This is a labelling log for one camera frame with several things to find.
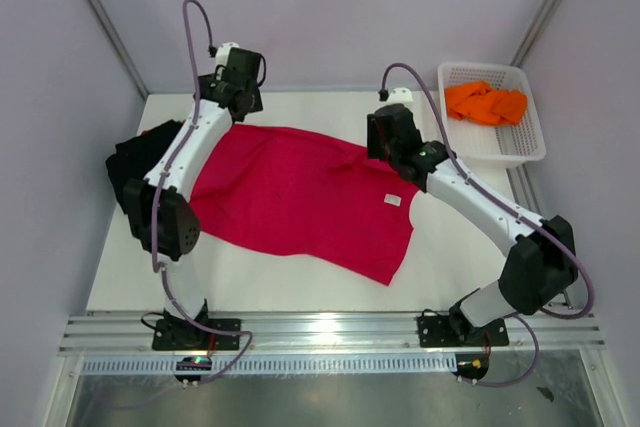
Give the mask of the magenta t shirt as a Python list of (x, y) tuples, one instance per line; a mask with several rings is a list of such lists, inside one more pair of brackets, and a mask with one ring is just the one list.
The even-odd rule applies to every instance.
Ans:
[(203, 232), (276, 256), (309, 255), (388, 286), (418, 190), (365, 147), (289, 127), (234, 125), (190, 205)]

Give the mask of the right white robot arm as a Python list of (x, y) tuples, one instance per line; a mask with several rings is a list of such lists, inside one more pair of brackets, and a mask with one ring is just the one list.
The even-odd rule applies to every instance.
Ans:
[(448, 144), (422, 139), (404, 105), (368, 115), (367, 155), (454, 208), (505, 257), (496, 281), (450, 308), (448, 332), (456, 342), (470, 344), (497, 320), (538, 312), (577, 280), (571, 225), (560, 216), (545, 220), (476, 180)]

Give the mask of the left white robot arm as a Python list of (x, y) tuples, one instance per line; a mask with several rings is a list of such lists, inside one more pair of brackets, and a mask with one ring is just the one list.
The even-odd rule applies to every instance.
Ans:
[(197, 178), (216, 145), (236, 122), (263, 109), (260, 88), (266, 60), (224, 43), (210, 50), (212, 73), (196, 78), (190, 112), (159, 161), (131, 179), (123, 200), (131, 233), (151, 255), (166, 305), (154, 327), (158, 351), (204, 350), (213, 335), (193, 251), (200, 222), (189, 204)]

